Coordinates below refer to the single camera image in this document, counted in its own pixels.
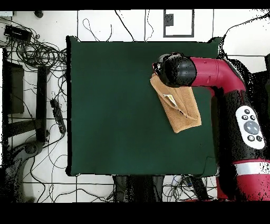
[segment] white floor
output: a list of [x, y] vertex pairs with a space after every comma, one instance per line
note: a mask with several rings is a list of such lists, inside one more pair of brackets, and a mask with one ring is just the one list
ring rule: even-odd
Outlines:
[[[77, 36], [81, 41], [94, 41], [91, 31], [100, 41], [105, 41], [109, 38], [112, 27], [112, 36], [110, 41], [132, 41], [131, 36], [121, 24], [119, 18], [114, 11], [43, 11], [44, 16], [37, 18], [33, 12], [16, 12], [12, 17], [12, 21], [17, 22], [26, 27], [30, 27], [40, 35], [39, 41], [49, 42], [58, 46], [60, 50], [66, 48], [65, 37], [67, 35]], [[144, 41], [144, 14], [145, 10], [118, 11], [124, 24], [131, 32], [136, 41]], [[207, 42], [213, 36], [223, 36], [227, 29], [233, 25], [242, 23], [254, 17], [264, 15], [266, 11], [260, 10], [195, 10], [194, 19], [194, 38], [163, 38], [163, 10], [146, 10], [148, 15], [146, 23], [145, 39], [148, 41], [203, 41]], [[188, 26], [185, 24], [191, 23], [189, 13], [184, 13], [181, 10], [167, 10], [167, 13], [174, 13], [174, 27], [181, 27], [182, 33], [189, 32]], [[3, 31], [5, 25], [0, 25], [0, 40], [3, 40]], [[168, 32], [177, 32], [178, 29], [171, 29]], [[228, 33], [224, 43], [224, 50], [230, 58], [240, 60], [250, 72], [258, 72], [266, 70], [263, 56], [270, 53], [270, 24], [269, 19], [252, 21], [245, 25], [232, 28]], [[13, 53], [13, 58], [16, 59], [16, 53]], [[36, 73], [27, 72], [25, 69], [24, 89], [31, 89], [36, 84]], [[60, 76], [61, 72], [55, 72], [56, 76]], [[51, 99], [54, 92], [58, 92], [59, 87], [57, 78], [52, 76], [47, 84], [47, 97]], [[35, 117], [35, 95], [32, 91], [24, 92], [24, 101], [27, 104], [31, 114]], [[62, 110], [66, 110], [66, 103], [63, 97], [60, 98]], [[22, 115], [13, 115], [13, 122], [29, 118], [27, 110]], [[66, 112], [63, 112], [63, 118], [66, 118]], [[55, 121], [51, 110], [50, 103], [47, 103], [47, 128], [49, 129]], [[10, 145], [16, 146], [24, 142], [34, 132], [17, 135], [9, 140]], [[57, 125], [51, 129], [50, 142], [59, 139], [61, 136]], [[113, 189], [113, 181], [111, 176], [105, 175], [80, 175], [78, 177], [69, 177], [65, 174], [65, 169], [54, 167], [48, 158], [48, 151], [53, 162], [60, 155], [67, 154], [67, 137], [64, 137], [57, 145], [49, 146], [49, 149], [43, 150], [36, 157], [33, 174], [40, 181], [46, 183], [45, 193], [42, 195], [40, 202], [52, 202], [49, 195], [49, 188], [53, 183], [53, 199], [61, 193], [74, 193], [61, 195], [56, 202], [90, 202], [95, 199], [94, 196], [87, 195], [82, 190], [98, 195], [100, 197], [108, 196]], [[24, 170], [24, 189], [28, 197], [35, 197], [35, 201], [43, 192], [44, 187], [36, 182], [29, 174], [33, 159], [28, 160]], [[58, 167], [65, 168], [67, 164], [66, 156], [61, 156], [55, 163]], [[171, 183], [172, 176], [167, 176], [164, 183]], [[215, 189], [210, 191], [210, 194], [215, 197]]]

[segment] green table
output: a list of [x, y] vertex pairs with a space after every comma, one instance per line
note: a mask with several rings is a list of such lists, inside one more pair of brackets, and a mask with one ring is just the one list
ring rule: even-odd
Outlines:
[[72, 117], [67, 174], [215, 175], [210, 92], [193, 88], [202, 125], [175, 134], [150, 77], [159, 56], [178, 51], [216, 58], [219, 42], [78, 42], [67, 37]]

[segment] white stripe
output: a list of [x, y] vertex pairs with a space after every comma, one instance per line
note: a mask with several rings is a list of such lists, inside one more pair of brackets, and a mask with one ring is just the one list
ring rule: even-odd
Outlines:
[[237, 175], [270, 174], [270, 163], [248, 162], [235, 164]]

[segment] control button panel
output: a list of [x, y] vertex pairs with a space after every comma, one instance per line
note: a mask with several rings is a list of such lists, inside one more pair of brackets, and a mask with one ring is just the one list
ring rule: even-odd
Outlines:
[[235, 115], [245, 144], [257, 150], [263, 149], [265, 141], [252, 108], [241, 106], [236, 110]]

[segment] brown towel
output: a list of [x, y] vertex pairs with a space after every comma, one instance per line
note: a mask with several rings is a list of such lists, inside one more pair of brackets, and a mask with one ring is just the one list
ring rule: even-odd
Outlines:
[[191, 87], [168, 87], [156, 74], [152, 75], [150, 82], [158, 94], [175, 133], [201, 125], [200, 113]]

